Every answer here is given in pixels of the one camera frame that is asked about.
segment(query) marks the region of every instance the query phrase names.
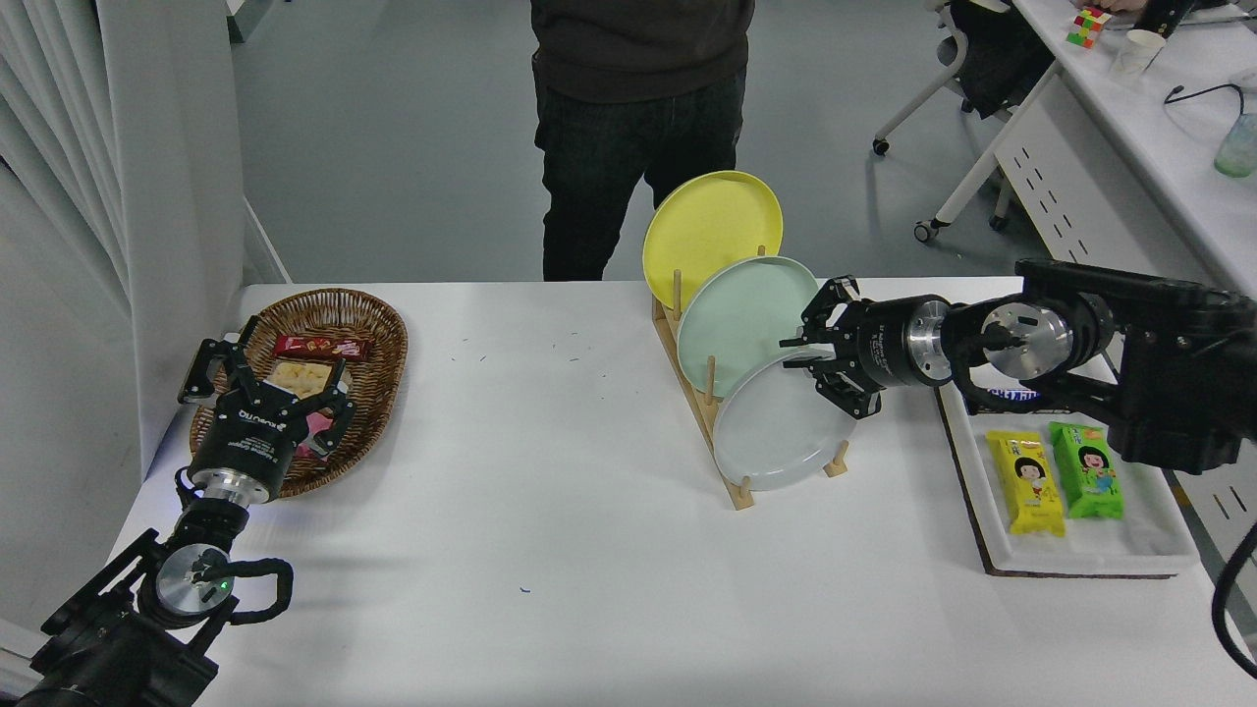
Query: gray floor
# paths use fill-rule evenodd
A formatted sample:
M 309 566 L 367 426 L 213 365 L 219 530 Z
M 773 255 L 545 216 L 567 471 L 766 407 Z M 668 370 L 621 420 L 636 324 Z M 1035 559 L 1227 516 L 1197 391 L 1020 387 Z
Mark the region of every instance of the gray floor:
M 773 187 L 782 253 L 818 277 L 1011 274 L 1046 250 L 984 190 L 930 245 L 929 218 L 998 125 L 935 96 L 874 132 L 939 70 L 918 0 L 760 0 L 739 169 Z M 245 189 L 298 282 L 541 278 L 541 151 L 522 0 L 273 3 L 233 49 Z M 634 198 L 607 279 L 641 279 Z

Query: desk drawer panel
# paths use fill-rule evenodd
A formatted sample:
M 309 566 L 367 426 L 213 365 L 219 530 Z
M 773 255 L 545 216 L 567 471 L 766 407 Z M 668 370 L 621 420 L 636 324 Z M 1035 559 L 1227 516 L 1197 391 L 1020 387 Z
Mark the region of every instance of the desk drawer panel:
M 996 157 L 1053 258 L 1208 282 L 1060 78 L 1022 111 Z

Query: yellow plate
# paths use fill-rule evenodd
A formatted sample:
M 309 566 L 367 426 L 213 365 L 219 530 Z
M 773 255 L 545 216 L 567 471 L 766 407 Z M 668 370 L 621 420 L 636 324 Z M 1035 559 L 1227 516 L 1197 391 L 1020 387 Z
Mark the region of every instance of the yellow plate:
M 776 255 L 782 208 L 768 185 L 747 172 L 711 172 L 676 187 L 646 229 L 641 265 L 661 304 L 675 309 L 672 273 L 681 270 L 681 308 L 716 272 L 744 258 Z

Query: dark sweater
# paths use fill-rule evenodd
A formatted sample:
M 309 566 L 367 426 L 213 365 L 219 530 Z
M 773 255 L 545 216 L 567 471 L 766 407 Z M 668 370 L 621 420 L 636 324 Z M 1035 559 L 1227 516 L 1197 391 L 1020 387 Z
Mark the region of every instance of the dark sweater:
M 541 86 L 590 103 L 680 96 L 747 65 L 754 0 L 532 0 Z

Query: hand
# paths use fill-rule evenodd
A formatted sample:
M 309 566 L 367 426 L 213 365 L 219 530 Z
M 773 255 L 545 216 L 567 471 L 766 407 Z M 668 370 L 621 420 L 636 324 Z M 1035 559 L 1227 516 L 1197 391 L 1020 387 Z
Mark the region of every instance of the hand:
M 1148 5 L 1148 0 L 1073 0 L 1075 8 L 1100 8 L 1109 13 L 1138 13 Z

